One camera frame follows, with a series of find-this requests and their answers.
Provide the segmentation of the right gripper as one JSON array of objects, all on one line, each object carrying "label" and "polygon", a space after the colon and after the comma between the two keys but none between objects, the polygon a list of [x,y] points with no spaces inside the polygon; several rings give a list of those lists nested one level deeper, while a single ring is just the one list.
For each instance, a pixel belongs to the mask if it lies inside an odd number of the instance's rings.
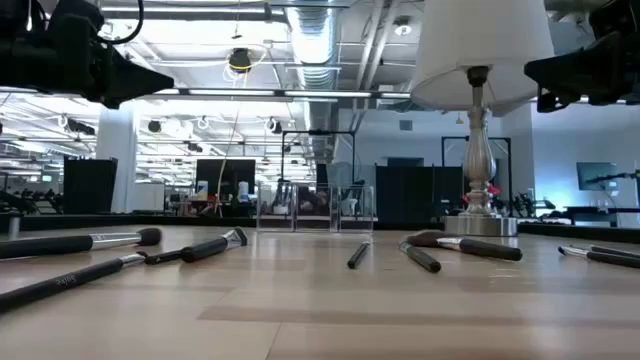
[{"label": "right gripper", "polygon": [[612,32],[587,47],[530,61],[524,74],[538,86],[538,112],[573,103],[572,97],[556,93],[583,93],[592,105],[638,105],[639,33]]}]

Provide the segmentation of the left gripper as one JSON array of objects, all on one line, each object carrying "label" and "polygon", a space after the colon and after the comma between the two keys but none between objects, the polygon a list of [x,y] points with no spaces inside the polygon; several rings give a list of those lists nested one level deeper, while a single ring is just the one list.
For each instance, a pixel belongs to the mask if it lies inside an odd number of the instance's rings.
[{"label": "left gripper", "polygon": [[119,98],[138,98],[174,87],[172,77],[127,60],[100,43],[96,35],[88,18],[64,17],[51,30],[3,38],[1,85],[81,95],[108,109],[119,109]]}]

